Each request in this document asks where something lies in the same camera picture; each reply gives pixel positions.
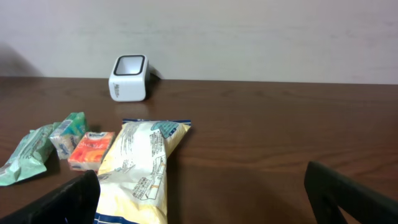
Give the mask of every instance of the orange package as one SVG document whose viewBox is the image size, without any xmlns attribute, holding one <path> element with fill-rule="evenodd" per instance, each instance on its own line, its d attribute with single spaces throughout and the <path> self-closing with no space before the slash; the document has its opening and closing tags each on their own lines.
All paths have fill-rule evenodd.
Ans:
<svg viewBox="0 0 398 224">
<path fill-rule="evenodd" d="M 95 170 L 100 168 L 103 154 L 111 147 L 114 133 L 87 132 L 68 159 L 72 170 Z"/>
</svg>

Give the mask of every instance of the wooden table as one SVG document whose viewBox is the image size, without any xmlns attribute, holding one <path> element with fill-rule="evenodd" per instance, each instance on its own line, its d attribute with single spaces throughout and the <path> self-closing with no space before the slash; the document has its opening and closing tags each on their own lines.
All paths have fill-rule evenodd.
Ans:
<svg viewBox="0 0 398 224">
<path fill-rule="evenodd" d="M 191 119 L 168 161 L 169 223 L 315 223 L 303 177 L 317 160 L 398 199 L 398 86 L 162 80 L 117 103 L 107 79 L 0 78 L 0 163 L 30 129 L 84 111 L 91 128 L 122 118 Z M 79 175 L 48 171 L 0 188 L 0 217 Z"/>
</svg>

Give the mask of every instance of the green package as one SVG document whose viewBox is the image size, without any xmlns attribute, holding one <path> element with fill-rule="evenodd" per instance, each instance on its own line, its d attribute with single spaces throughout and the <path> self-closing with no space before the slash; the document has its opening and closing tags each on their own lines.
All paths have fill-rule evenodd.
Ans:
<svg viewBox="0 0 398 224">
<path fill-rule="evenodd" d="M 50 135 L 59 159 L 68 159 L 77 144 L 88 131 L 84 112 L 71 113 Z"/>
<path fill-rule="evenodd" d="M 53 149 L 49 136 L 58 124 L 32 130 L 22 138 L 6 164 L 0 168 L 0 186 L 13 184 L 47 170 L 44 162 Z"/>
</svg>

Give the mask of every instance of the food packaging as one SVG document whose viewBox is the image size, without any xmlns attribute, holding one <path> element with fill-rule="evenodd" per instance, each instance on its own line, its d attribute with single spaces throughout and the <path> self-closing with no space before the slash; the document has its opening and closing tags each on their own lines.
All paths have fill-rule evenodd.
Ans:
<svg viewBox="0 0 398 224">
<path fill-rule="evenodd" d="M 53 150 L 49 136 L 58 125 L 54 123 L 31 130 L 22 138 L 6 164 L 0 168 L 0 186 L 11 185 L 47 170 L 44 163 Z"/>
<path fill-rule="evenodd" d="M 97 171 L 102 156 L 111 146 L 113 139 L 114 133 L 87 132 L 68 159 L 70 169 Z"/>
<path fill-rule="evenodd" d="M 71 113 L 60 126 L 50 135 L 59 159 L 68 159 L 80 139 L 88 131 L 86 117 L 83 112 Z"/>
<path fill-rule="evenodd" d="M 167 223 L 167 158 L 189 128 L 171 121 L 122 126 L 98 171 L 94 224 Z"/>
</svg>

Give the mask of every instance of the white snack bag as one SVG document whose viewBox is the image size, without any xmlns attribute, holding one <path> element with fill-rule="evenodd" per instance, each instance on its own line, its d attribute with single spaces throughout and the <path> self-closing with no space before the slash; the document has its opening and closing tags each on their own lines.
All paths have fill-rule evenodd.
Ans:
<svg viewBox="0 0 398 224">
<path fill-rule="evenodd" d="M 167 158 L 189 128 L 172 121 L 122 126 L 98 171 L 94 224 L 167 223 Z"/>
</svg>

